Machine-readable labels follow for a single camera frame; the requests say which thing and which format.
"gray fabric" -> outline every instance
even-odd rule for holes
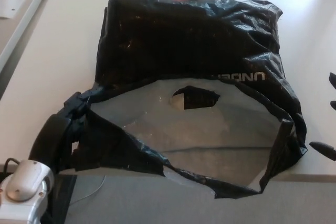
[[[215,106],[181,110],[175,91],[195,86],[220,95]],[[178,79],[92,105],[92,110],[162,152],[177,168],[248,185],[267,165],[280,122],[234,85]]]

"white table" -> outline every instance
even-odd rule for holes
[[[279,20],[281,56],[308,127],[307,143],[336,146],[336,0],[269,0]],[[0,164],[26,159],[48,117],[75,91],[92,87],[97,45],[108,0],[49,0],[0,100]],[[289,180],[336,181],[336,164],[309,148]]]
[[[25,0],[13,19],[0,18],[0,72],[40,2],[41,0]]]

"crumpled plastic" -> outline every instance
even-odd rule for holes
[[[168,167],[216,198],[262,193],[307,150],[279,55],[281,13],[267,1],[109,0],[97,54],[100,92],[89,99],[96,104],[74,167],[162,176]],[[259,159],[265,171],[254,190],[246,164]]]

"black plastic bag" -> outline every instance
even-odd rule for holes
[[[183,78],[235,86],[281,123],[260,191],[175,167],[165,155],[93,110],[86,113],[72,155],[74,168],[113,167],[164,176],[166,166],[210,187],[216,198],[262,193],[272,177],[307,150],[300,103],[285,80],[279,55],[281,13],[266,1],[109,0],[97,55],[97,86],[82,96],[97,103],[158,80]],[[187,86],[175,94],[184,93],[184,109],[213,106],[220,95],[202,90]]]

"black object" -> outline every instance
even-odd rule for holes
[[[6,175],[7,175],[7,169],[8,169],[8,165],[9,165],[10,161],[16,163],[17,165],[20,164],[20,161],[17,160],[17,159],[15,159],[15,158],[12,158],[12,157],[8,158],[8,159],[6,160],[6,162],[5,162],[5,164],[4,164],[4,172],[3,172],[3,174],[4,174],[5,177],[6,177]]]
[[[87,103],[78,99],[80,93],[73,94],[64,108],[50,116],[30,150],[29,160],[35,160],[51,168],[55,175],[55,186],[48,195],[48,208],[41,219],[42,224],[63,224],[67,215],[76,175],[58,175],[70,168],[72,143],[76,141],[83,124]]]
[[[329,82],[336,89],[336,74],[330,73]],[[334,110],[336,110],[336,101],[331,101],[330,105]],[[336,150],[334,149],[334,147],[321,142],[310,142],[309,145],[313,147],[316,151],[321,153],[323,156],[333,161],[336,161]]]
[[[216,198],[262,193],[272,177],[307,151],[300,103],[285,80],[279,56],[280,15],[281,10],[267,1],[109,0],[99,40],[95,88],[75,93],[58,113],[71,120],[60,141],[64,152],[55,148],[62,155],[60,163],[55,162],[58,170],[113,167],[164,176],[166,166],[210,187]],[[162,154],[90,110],[91,103],[156,80],[179,78],[235,85],[279,119],[281,127],[260,180],[261,191],[173,167]],[[199,90],[194,91],[199,97]],[[216,100],[215,94],[206,97]],[[202,106],[208,103],[201,101]],[[75,141],[79,145],[70,157],[69,144]]]
[[[178,94],[183,94],[183,109],[185,110],[213,107],[220,97],[220,95],[216,94],[214,91],[196,88],[193,86],[187,86],[179,89],[173,94],[173,96]]]
[[[326,156],[327,158],[336,161],[336,150],[334,149],[334,147],[321,142],[310,142],[309,145],[313,147],[316,151],[321,153],[323,156]]]

